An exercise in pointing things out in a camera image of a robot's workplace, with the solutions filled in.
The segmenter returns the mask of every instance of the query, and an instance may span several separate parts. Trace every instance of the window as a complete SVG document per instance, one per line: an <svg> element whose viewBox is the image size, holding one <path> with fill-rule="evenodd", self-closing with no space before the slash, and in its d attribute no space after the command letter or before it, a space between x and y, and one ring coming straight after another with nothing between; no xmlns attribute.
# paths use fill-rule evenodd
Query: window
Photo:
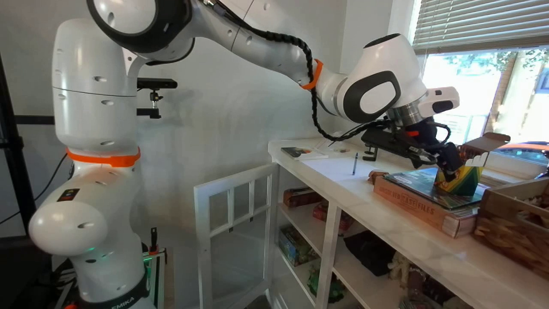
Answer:
<svg viewBox="0 0 549 309"><path fill-rule="evenodd" d="M549 160L548 16L541 0L421 0L414 47L426 55L424 83L460 93L460 109L436 117L454 143L503 133L517 152L502 153Z"/></svg>

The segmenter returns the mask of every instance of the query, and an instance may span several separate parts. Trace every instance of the orange ring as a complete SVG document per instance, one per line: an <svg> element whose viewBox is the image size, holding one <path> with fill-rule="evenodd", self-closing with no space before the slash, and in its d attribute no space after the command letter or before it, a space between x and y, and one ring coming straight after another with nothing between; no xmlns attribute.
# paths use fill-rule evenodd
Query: orange ring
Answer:
<svg viewBox="0 0 549 309"><path fill-rule="evenodd" d="M138 150L136 155L131 157L90 157L90 155L78 155L68 150L68 157L73 162L85 162L85 164L97 164L97 165L110 165L117 169L129 169L135 167L136 162L141 158L141 150Z"/></svg>
<svg viewBox="0 0 549 309"><path fill-rule="evenodd" d="M316 69L315 69L315 74L313 74L313 81L311 81L310 85L303 86L303 88L308 90L308 91L311 91L313 88L316 88L316 85L318 85L320 79L322 79L323 69L325 69L325 64L316 59Z"/></svg>

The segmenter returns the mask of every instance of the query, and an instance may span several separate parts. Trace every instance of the cable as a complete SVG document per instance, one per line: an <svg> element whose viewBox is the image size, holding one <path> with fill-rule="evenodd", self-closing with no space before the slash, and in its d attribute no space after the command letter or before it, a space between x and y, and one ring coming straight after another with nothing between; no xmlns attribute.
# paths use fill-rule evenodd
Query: cable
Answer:
<svg viewBox="0 0 549 309"><path fill-rule="evenodd" d="M35 198L35 203L49 191L49 188L52 186L52 182L54 182L54 179L56 179L56 176L57 176L57 172L59 172L59 169L62 167L62 164L66 162L66 158L68 158L68 153L62 157L62 160L57 164L57 167L56 167L56 170L54 170L54 174L52 174L52 177L50 177L50 181L49 181L49 184L47 184L47 188ZM6 217L2 222L0 222L0 225L4 225L4 224L8 224L9 220L13 220L13 218L16 218L18 215L21 215L21 212L18 212L18 213L14 213L14 215L9 215L9 217Z"/></svg>
<svg viewBox="0 0 549 309"><path fill-rule="evenodd" d="M280 42L280 43L291 43L294 47L299 47L304 54L306 54L306 61L308 61L308 76L310 79L313 81L315 74L313 74L313 52L310 49L310 45L306 42L303 42L301 38L296 38L296 36L289 36L289 35L280 35L280 33L270 33L270 31L261 31L261 30L256 30L253 28L251 24L248 24L246 21L243 21L236 12L232 12L224 2L217 0L213 9L227 18L229 21L236 23L237 26L244 28L244 30L249 30L251 33L268 40L268 42ZM349 131L347 134L344 136L332 136L328 134L323 126L320 124L320 117L318 117L318 105L320 105L320 97L316 93L316 88L311 90L311 102L313 102L313 124L315 127L320 131L320 134L330 141L347 141L361 133L364 133L368 129L368 124L366 126L358 126L354 127L352 131Z"/></svg>

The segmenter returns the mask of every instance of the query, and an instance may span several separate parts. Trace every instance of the window blinds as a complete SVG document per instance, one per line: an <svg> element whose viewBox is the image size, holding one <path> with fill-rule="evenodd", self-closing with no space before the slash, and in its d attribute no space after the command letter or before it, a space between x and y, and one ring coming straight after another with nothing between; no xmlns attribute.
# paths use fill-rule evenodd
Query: window blinds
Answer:
<svg viewBox="0 0 549 309"><path fill-rule="evenodd" d="M549 0L423 0L418 54L549 45Z"/></svg>

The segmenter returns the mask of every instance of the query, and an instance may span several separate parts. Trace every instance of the shelf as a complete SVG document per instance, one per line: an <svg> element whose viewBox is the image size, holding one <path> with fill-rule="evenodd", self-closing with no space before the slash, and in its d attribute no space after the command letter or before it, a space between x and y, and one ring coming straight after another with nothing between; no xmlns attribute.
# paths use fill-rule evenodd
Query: shelf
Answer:
<svg viewBox="0 0 549 309"><path fill-rule="evenodd" d="M299 287L304 291L304 294L308 296L311 306L315 308L316 297L310 292L308 287L308 279L310 279L310 270L315 265L322 265L320 260L301 265L301 267L294 267L287 256L279 249L279 255L282 256L282 260L285 261L287 268L291 270L291 273L294 275L294 279L298 280ZM346 294L344 299L340 299L335 304L330 304L328 309L359 309L359 303L354 299L354 296L351 292Z"/></svg>
<svg viewBox="0 0 549 309"><path fill-rule="evenodd" d="M315 248L322 248L322 237L325 236L327 224L313 218L315 206L301 206L289 210L280 206L285 218L304 236L304 239ZM375 277L361 261L347 249L344 239L339 241L334 273L344 282L347 291L361 303L363 308L399 308L402 291L399 280L387 277Z"/></svg>
<svg viewBox="0 0 549 309"><path fill-rule="evenodd" d="M282 152L284 146L298 146L311 153L292 158ZM390 203L375 194L373 186L368 182L370 172L412 170L409 160L380 152L378 162L359 160L356 174L352 174L358 153L363 153L363 148L346 143L330 146L325 139L270 143L270 155L275 164L320 193L330 205L354 217L361 225L375 232L471 306L490 309L548 308L548 280L491 251L472 237L447 237L443 232L390 206ZM335 273L349 287L366 285L352 284L352 277L347 277L340 267L342 258L337 256Z"/></svg>

